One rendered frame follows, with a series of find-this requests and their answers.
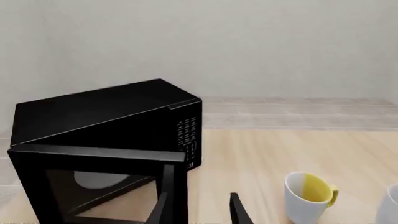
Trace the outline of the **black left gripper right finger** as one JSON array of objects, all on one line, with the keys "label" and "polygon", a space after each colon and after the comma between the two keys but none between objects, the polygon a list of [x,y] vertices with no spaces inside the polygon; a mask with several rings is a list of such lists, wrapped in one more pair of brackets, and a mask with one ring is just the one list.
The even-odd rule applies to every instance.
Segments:
[{"label": "black left gripper right finger", "polygon": [[229,210],[232,224],[254,224],[235,192],[230,194]]}]

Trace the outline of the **white and yellow mug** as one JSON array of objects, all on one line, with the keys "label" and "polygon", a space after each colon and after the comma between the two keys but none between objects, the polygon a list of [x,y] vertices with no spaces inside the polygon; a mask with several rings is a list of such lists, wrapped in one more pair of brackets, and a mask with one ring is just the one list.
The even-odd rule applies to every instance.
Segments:
[{"label": "white and yellow mug", "polygon": [[284,180],[285,214],[293,224],[317,224],[339,191],[316,175],[296,171]]}]

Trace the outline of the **grey round microwave turntable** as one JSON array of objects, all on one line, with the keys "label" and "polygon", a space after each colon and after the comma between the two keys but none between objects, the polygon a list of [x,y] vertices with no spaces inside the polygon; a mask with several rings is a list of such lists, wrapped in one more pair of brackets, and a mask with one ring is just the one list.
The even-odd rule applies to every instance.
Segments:
[{"label": "grey round microwave turntable", "polygon": [[109,173],[94,173],[94,172],[74,172],[75,182],[87,189],[103,189],[114,186],[126,178],[128,175],[109,174]]}]

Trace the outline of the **black microwave oven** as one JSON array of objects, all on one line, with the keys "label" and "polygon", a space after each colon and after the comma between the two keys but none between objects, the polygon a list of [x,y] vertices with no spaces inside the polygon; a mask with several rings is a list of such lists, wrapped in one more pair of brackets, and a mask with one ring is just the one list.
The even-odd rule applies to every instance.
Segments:
[{"label": "black microwave oven", "polygon": [[[192,170],[202,163],[202,111],[201,98],[160,78],[44,98],[16,105],[10,145],[184,152]],[[48,171],[48,177],[66,218],[154,180],[129,175],[114,186],[87,189],[74,171]]]}]

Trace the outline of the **black microwave door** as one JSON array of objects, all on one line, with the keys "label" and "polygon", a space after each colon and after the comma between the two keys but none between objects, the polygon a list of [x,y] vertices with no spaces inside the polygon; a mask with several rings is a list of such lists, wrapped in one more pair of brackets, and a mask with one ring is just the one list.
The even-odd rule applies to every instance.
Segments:
[{"label": "black microwave door", "polygon": [[159,199],[164,165],[174,166],[174,191],[168,194],[168,220],[164,224],[188,224],[184,152],[22,144],[11,147],[7,153],[39,224],[135,224],[134,221],[108,218],[64,218],[47,170],[153,176]]}]

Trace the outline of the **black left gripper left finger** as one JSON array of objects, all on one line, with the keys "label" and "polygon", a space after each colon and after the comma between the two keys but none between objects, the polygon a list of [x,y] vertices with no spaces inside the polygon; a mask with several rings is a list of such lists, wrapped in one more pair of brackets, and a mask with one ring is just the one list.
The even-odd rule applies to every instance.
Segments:
[{"label": "black left gripper left finger", "polygon": [[164,222],[168,220],[166,209],[167,203],[169,202],[168,199],[168,194],[162,192],[145,224],[164,224]]}]

